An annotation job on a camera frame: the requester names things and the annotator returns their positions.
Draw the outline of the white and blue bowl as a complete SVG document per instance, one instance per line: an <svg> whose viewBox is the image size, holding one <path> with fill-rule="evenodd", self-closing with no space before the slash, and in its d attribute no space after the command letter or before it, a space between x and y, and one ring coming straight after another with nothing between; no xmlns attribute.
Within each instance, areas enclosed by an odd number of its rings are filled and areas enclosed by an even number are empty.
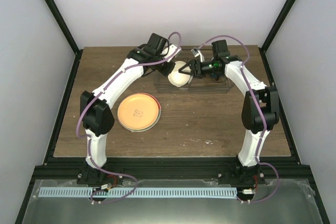
<svg viewBox="0 0 336 224"><path fill-rule="evenodd" d="M186 84L189 84L193 77L189 74L179 73L179 69L183 67L186 64L184 61L176 61L174 69L172 72L168 75L168 80L170 84L176 86L176 87L182 87Z"/></svg>

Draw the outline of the dark blue mug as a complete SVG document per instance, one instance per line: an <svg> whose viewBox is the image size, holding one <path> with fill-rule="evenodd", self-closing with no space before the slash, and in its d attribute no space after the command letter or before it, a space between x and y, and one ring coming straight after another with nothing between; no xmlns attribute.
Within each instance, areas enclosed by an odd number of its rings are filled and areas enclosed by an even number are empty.
<svg viewBox="0 0 336 224"><path fill-rule="evenodd" d="M223 82L224 81L224 77L221 74L212 73L212 74L210 74L210 78L214 82Z"/></svg>

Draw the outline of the wire dish rack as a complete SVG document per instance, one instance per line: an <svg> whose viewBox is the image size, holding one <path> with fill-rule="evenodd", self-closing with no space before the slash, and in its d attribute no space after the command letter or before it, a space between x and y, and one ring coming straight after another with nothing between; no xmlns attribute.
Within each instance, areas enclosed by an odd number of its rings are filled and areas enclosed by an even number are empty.
<svg viewBox="0 0 336 224"><path fill-rule="evenodd" d="M156 72L153 75L154 86L159 93L169 93L169 94L178 94L178 93L227 93L231 88L234 87L234 84L231 80L227 79L224 76L211 77L207 75L203 79L193 79L190 83L187 83L184 86L176 87L172 85L168 77L162 76L160 73Z"/></svg>

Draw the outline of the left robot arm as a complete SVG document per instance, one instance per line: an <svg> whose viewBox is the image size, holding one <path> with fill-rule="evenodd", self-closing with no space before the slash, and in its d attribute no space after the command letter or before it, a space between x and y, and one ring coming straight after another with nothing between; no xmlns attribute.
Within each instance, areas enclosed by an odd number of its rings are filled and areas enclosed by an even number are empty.
<svg viewBox="0 0 336 224"><path fill-rule="evenodd" d="M80 97L80 117L76 136L81 138L80 127L85 128L87 139L86 162L92 168L89 178L102 184L107 178L103 165L107 161L106 141L114 125L112 108L119 96L148 70L158 71L167 77L173 70L173 58L181 52L181 40L173 44L170 38L153 33L148 42L133 48L121 67L100 87L92 92L85 91Z"/></svg>

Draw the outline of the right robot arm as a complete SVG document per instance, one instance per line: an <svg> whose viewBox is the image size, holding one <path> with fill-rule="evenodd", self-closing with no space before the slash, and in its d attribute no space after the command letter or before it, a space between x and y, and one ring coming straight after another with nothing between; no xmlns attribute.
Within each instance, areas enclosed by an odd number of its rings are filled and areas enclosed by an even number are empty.
<svg viewBox="0 0 336 224"><path fill-rule="evenodd" d="M260 163L263 144L279 122L279 95L275 87L258 80L238 56L230 54L226 40L213 42L212 52L213 58L205 61L200 47L193 48L195 59L180 67L178 72L199 79L206 75L224 76L244 96L241 120L246 131L238 154L241 165L233 170L235 181L244 184L251 179L250 167Z"/></svg>

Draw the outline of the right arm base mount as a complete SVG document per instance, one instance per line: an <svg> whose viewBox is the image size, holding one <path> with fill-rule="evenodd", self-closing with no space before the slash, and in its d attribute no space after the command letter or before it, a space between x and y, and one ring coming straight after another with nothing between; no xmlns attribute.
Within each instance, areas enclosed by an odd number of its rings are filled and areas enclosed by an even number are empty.
<svg viewBox="0 0 336 224"><path fill-rule="evenodd" d="M238 160L225 162L216 172L220 181L230 185L252 185L259 183L261 180L259 164L243 166Z"/></svg>

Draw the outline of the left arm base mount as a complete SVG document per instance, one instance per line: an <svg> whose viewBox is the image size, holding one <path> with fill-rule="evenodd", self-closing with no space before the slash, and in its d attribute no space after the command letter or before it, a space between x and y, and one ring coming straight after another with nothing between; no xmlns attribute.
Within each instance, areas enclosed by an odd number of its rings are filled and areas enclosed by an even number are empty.
<svg viewBox="0 0 336 224"><path fill-rule="evenodd" d="M101 186L103 184L120 185L123 178L116 175L103 173L99 170L82 170L78 174L77 184L88 186Z"/></svg>

